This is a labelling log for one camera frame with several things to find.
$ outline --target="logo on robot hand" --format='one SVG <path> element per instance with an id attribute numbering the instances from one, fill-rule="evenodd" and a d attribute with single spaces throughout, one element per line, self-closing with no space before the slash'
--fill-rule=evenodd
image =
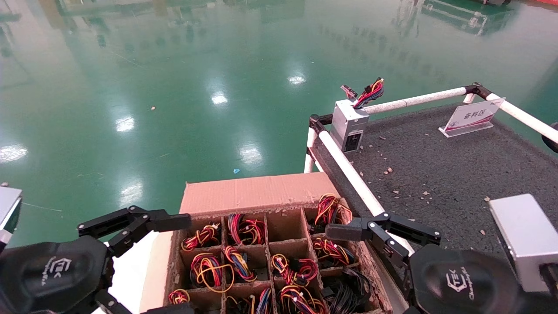
<path id="1" fill-rule="evenodd" d="M 465 276 L 457 274 L 456 270 L 450 269 L 450 272 L 446 274 L 446 279 L 448 280 L 448 287 L 455 290 L 456 292 L 460 292 L 463 289 L 467 288 Z"/>
<path id="2" fill-rule="evenodd" d="M 65 272 L 70 268 L 71 259 L 61 258 L 57 261 L 53 261 L 50 265 L 50 273 L 55 273 L 54 278 L 62 277 L 62 272 Z"/>

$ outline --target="cardboard box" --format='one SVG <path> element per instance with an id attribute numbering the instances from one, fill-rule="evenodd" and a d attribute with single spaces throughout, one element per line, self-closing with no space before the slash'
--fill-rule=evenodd
<path id="1" fill-rule="evenodd" d="M 324 173 L 292 174 L 276 177 L 259 177 L 187 184 L 180 213 L 193 217 L 190 231 L 180 230 L 159 234 L 153 249 L 144 284 L 140 312 L 150 308 L 169 305 L 168 294 L 175 289 L 187 289 L 191 302 L 205 313 L 225 312 L 226 296 L 248 297 L 259 295 L 270 287 L 274 293 L 274 314 L 277 312 L 275 299 L 277 292 L 285 285 L 281 277 L 275 277 L 269 263 L 273 254 L 281 253 L 287 258 L 311 258 L 317 260 L 312 241 L 321 235 L 310 235 L 307 220 L 317 216 L 317 204 L 323 194 L 332 193 L 339 197 L 331 181 Z M 234 283 L 227 293 L 211 292 L 208 288 L 195 287 L 189 280 L 190 263 L 194 256 L 213 253 L 221 263 L 224 261 L 222 248 L 230 245 L 228 238 L 228 215 L 244 213 L 246 217 L 264 222 L 265 244 L 241 245 L 237 249 L 249 257 L 248 265 L 255 269 L 258 280 L 252 283 Z M 209 248 L 198 248 L 192 252 L 181 250 L 181 242 L 192 236 L 195 230 L 205 225 L 219 222 L 222 225 L 220 244 Z M 340 243 L 357 257 L 351 265 L 365 274 L 373 284 L 373 293 L 365 307 L 367 313 L 392 313 L 386 291 L 380 281 L 374 260 L 365 243 Z M 341 267 L 321 269 L 319 275 L 309 284 L 309 290 L 316 298 L 321 298 L 322 278 L 337 276 Z M 215 289 L 223 290 L 230 285 L 230 278 Z"/>

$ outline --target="cardboard flap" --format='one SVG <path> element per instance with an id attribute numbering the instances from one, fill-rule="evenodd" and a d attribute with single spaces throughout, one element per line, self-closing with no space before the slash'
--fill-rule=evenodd
<path id="1" fill-rule="evenodd" d="M 187 183 L 180 213 L 217 215 L 240 208 L 311 204 L 325 193 L 339 196 L 328 176 L 321 172 Z"/>

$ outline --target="sign with chinese text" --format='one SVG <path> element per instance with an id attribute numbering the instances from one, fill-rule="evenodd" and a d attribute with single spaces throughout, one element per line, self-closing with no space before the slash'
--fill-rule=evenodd
<path id="1" fill-rule="evenodd" d="M 446 137 L 457 136 L 492 127 L 492 117 L 496 114 L 505 98 L 465 104 L 455 109 L 448 124 L 438 130 Z"/>

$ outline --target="silver metal box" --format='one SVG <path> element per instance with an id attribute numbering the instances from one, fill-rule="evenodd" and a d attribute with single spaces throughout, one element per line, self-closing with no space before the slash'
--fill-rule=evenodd
<path id="1" fill-rule="evenodd" d="M 360 146 L 369 118 L 364 109 L 353 109 L 350 100 L 335 102 L 330 134 L 341 151 L 352 151 Z"/>
<path id="2" fill-rule="evenodd" d="M 535 198 L 523 194 L 495 199 L 490 211 L 523 290 L 548 291 L 539 267 L 558 262 L 558 233 Z"/>

